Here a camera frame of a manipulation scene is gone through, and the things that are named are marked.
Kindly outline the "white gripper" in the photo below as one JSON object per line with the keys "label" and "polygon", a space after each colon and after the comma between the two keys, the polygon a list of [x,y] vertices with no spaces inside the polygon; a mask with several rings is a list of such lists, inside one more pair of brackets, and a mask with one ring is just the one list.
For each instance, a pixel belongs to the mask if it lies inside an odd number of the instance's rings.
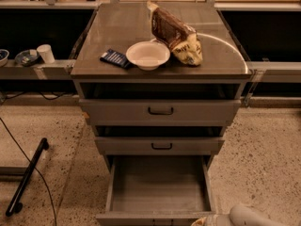
{"label": "white gripper", "polygon": [[209,215],[198,218],[191,226],[233,226],[229,215]]}

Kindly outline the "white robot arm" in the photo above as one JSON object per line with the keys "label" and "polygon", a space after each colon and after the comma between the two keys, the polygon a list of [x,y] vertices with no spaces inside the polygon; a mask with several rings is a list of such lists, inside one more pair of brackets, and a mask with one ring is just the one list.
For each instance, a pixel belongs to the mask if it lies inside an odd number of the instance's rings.
{"label": "white robot arm", "polygon": [[237,204],[226,215],[212,215],[195,220],[190,226],[287,226],[261,216],[252,208]]}

